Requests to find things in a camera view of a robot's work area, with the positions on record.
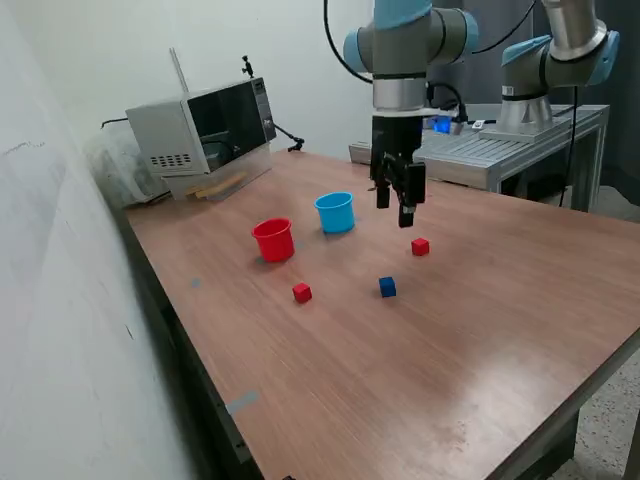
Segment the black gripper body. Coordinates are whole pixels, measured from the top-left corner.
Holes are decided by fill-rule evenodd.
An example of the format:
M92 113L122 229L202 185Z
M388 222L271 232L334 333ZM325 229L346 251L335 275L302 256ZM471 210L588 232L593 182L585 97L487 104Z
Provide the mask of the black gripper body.
M421 145L421 117L372 117L370 177L382 176L383 162L391 157L394 171L413 162L413 154Z

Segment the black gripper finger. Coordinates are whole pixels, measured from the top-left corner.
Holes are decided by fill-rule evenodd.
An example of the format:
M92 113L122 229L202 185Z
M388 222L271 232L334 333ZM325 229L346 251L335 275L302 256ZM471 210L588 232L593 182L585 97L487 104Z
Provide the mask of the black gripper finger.
M372 156L372 180L376 191L376 207L388 208L390 188L395 181L395 158L392 155Z
M398 225L411 227L417 206L426 200L426 165L417 162L398 166L394 190L399 201Z

